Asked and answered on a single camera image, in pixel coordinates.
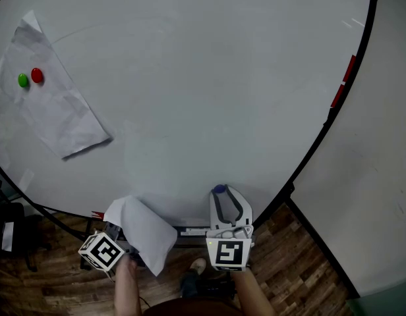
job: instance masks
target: white sticker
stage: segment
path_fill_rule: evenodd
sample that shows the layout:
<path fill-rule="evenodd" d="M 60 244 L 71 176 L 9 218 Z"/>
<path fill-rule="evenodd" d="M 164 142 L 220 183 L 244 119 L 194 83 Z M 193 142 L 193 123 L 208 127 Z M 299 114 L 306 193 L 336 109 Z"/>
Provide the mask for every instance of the white sticker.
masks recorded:
<path fill-rule="evenodd" d="M 13 230 L 14 223 L 5 223 L 3 233 L 3 243 L 1 245 L 2 250 L 11 251 L 13 248 Z"/>
<path fill-rule="evenodd" d="M 206 235 L 206 232 L 210 230 L 210 228 L 186 228 L 185 231 L 180 233 L 181 236 L 199 236 L 199 235 Z"/>
<path fill-rule="evenodd" d="M 27 187 L 29 187 L 32 179 L 34 177 L 34 173 L 30 169 L 26 169 L 23 173 L 23 176 L 20 179 L 20 182 L 18 182 L 18 188 L 20 188 L 21 192 L 26 192 Z"/>

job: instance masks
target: red candy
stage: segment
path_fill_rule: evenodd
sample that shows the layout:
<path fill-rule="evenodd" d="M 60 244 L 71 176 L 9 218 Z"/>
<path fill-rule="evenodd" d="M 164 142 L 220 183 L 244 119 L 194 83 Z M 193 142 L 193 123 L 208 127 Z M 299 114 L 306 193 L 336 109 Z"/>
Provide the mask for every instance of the red candy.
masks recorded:
<path fill-rule="evenodd" d="M 42 74 L 42 71 L 39 68 L 32 69 L 32 80 L 35 83 L 40 83 L 44 80 L 44 75 Z"/>

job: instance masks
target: green candy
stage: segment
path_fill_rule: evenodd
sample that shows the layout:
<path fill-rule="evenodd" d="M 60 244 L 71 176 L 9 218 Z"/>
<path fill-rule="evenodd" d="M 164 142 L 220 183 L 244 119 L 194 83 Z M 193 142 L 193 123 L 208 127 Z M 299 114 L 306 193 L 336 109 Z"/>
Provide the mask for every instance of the green candy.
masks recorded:
<path fill-rule="evenodd" d="M 25 74 L 18 75 L 18 84 L 21 88 L 24 88 L 29 84 L 29 80 Z"/>

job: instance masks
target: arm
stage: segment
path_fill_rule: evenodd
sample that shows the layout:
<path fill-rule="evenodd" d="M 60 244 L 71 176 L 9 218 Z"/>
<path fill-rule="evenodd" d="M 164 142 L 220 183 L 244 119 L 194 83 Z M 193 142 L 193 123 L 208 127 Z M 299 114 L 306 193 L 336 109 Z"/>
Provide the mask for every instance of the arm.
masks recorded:
<path fill-rule="evenodd" d="M 115 274 L 115 315 L 142 316 L 136 279 L 137 263 L 124 255 L 119 260 Z"/>
<path fill-rule="evenodd" d="M 231 276 L 235 281 L 235 288 L 237 289 L 241 309 L 245 316 L 276 315 L 249 268 L 243 272 L 231 272 Z"/>

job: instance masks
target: crumpled paper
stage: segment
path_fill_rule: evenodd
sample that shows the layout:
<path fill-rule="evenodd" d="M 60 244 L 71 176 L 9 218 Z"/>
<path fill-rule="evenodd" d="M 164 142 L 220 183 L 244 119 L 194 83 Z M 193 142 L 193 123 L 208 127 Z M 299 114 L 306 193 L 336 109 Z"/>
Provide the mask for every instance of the crumpled paper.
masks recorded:
<path fill-rule="evenodd" d="M 132 196 L 114 200 L 103 221 L 121 227 L 147 267 L 155 276 L 159 275 L 169 250 L 177 241 L 175 228 Z"/>
<path fill-rule="evenodd" d="M 32 81 L 33 68 L 43 72 L 42 83 Z M 27 88 L 18 85 L 20 73 L 29 78 Z M 20 21 L 0 60 L 0 88 L 60 158 L 110 138 L 65 71 L 33 11 Z"/>

